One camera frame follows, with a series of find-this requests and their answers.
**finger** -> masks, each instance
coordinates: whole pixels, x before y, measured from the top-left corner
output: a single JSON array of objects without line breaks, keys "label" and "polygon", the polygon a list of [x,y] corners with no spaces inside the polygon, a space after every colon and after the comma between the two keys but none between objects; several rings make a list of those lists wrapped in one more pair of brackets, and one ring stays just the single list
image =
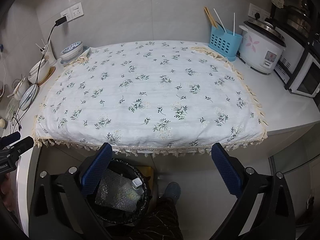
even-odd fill
[{"label": "finger", "polygon": [[8,208],[11,206],[12,202],[13,202],[13,191],[12,189],[10,189],[9,192],[3,198],[3,204],[6,208]]},{"label": "finger", "polygon": [[11,189],[11,179],[4,179],[4,181],[1,184],[1,192],[5,195],[9,192]]},{"label": "finger", "polygon": [[16,207],[16,202],[14,201],[14,198],[13,198],[11,205],[8,207],[8,210],[13,211],[15,207]]}]

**blue gripper pad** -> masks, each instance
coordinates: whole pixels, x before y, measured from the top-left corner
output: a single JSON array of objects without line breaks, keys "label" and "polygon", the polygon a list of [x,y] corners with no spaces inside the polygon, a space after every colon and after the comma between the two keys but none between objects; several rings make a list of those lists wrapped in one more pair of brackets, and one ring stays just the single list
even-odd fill
[{"label": "blue gripper pad", "polygon": [[216,165],[231,195],[239,198],[242,195],[242,180],[228,160],[228,154],[219,144],[212,145],[211,158]]},{"label": "blue gripper pad", "polygon": [[81,194],[84,197],[94,192],[111,159],[112,147],[110,144],[106,144],[81,177]]}]

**rice cooker handle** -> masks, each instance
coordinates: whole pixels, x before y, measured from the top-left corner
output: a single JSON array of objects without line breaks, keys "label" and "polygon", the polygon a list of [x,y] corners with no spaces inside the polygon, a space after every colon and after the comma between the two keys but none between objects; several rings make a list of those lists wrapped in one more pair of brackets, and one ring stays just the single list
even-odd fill
[{"label": "rice cooker handle", "polygon": [[245,26],[243,26],[243,25],[239,25],[239,28],[241,29],[241,30],[244,30],[244,31],[248,31],[248,28],[247,27],[245,27]]}]

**white rice cooker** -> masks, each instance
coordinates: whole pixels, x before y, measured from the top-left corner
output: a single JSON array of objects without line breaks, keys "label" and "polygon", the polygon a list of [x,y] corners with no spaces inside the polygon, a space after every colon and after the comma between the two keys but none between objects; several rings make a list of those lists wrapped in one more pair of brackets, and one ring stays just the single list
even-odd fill
[{"label": "white rice cooker", "polygon": [[240,58],[262,73],[271,73],[286,47],[284,37],[268,22],[249,19],[239,27],[243,30]]}]

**microwave door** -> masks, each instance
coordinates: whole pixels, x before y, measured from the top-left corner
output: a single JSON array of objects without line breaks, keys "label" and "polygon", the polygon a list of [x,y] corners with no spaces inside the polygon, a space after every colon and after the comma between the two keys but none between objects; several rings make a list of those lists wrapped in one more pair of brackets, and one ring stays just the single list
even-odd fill
[{"label": "microwave door", "polygon": [[291,85],[291,91],[296,94],[315,97],[319,89],[320,64],[309,54]]}]

